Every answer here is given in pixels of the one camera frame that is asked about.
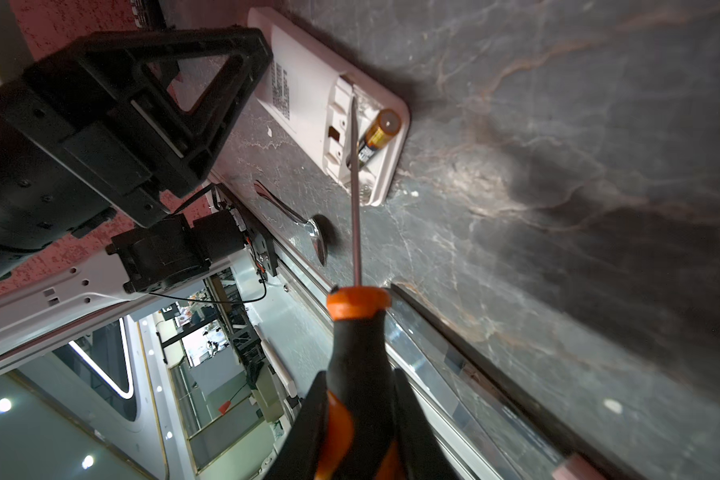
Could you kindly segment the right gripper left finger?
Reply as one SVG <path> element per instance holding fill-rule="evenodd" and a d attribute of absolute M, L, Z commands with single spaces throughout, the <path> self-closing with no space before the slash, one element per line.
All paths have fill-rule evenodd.
<path fill-rule="evenodd" d="M 326 372 L 320 371 L 265 480 L 313 480 L 328 420 Z"/>

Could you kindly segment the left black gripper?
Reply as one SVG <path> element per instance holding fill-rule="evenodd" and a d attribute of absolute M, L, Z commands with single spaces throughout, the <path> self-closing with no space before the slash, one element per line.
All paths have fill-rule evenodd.
<path fill-rule="evenodd" d="M 224 64 L 183 109 L 152 66 L 205 57 Z M 161 193 L 207 178 L 272 58 L 257 28 L 98 32 L 0 86 L 0 280 L 117 212 L 164 218 Z"/>

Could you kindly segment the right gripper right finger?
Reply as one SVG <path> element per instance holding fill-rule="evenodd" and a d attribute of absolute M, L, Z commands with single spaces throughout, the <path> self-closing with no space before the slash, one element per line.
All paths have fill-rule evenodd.
<path fill-rule="evenodd" d="M 392 371 L 395 439 L 405 479 L 458 479 L 414 394 L 407 375 Z"/>

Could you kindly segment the orange black screwdriver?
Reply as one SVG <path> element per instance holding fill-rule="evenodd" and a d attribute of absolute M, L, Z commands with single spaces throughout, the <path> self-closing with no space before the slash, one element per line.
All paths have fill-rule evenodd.
<path fill-rule="evenodd" d="M 399 476 L 393 417 L 393 371 L 384 338 L 391 299 L 362 275 L 357 99 L 349 110 L 353 284 L 329 294 L 333 348 L 326 382 L 327 426 L 317 479 L 395 479 Z"/>

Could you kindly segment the white air conditioner remote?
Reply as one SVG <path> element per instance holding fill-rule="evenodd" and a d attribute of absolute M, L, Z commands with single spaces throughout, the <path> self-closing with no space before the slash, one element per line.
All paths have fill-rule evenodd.
<path fill-rule="evenodd" d="M 255 92 L 258 102 L 344 189 L 350 187 L 351 98 L 357 99 L 359 140 L 381 110 L 401 117 L 397 136 L 359 170 L 361 205 L 381 205 L 411 125 L 406 103 L 270 7 L 250 9 L 247 24 L 262 31 L 273 53 Z"/>

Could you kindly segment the black yellow AA battery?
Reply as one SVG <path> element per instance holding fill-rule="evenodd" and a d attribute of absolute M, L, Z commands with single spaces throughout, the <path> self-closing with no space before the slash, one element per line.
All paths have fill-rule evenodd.
<path fill-rule="evenodd" d="M 358 141 L 358 165 L 363 168 L 374 155 L 397 136 L 402 127 L 401 117 L 392 109 L 381 110 Z"/>

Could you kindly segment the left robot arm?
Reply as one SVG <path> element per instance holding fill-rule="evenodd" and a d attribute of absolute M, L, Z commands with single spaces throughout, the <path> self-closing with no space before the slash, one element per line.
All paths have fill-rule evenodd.
<path fill-rule="evenodd" d="M 0 297 L 0 375 L 99 310 L 200 279 L 267 234 L 226 187 L 190 205 L 273 59 L 256 28 L 101 32 L 0 75 L 0 279 L 118 213 L 105 249 Z"/>

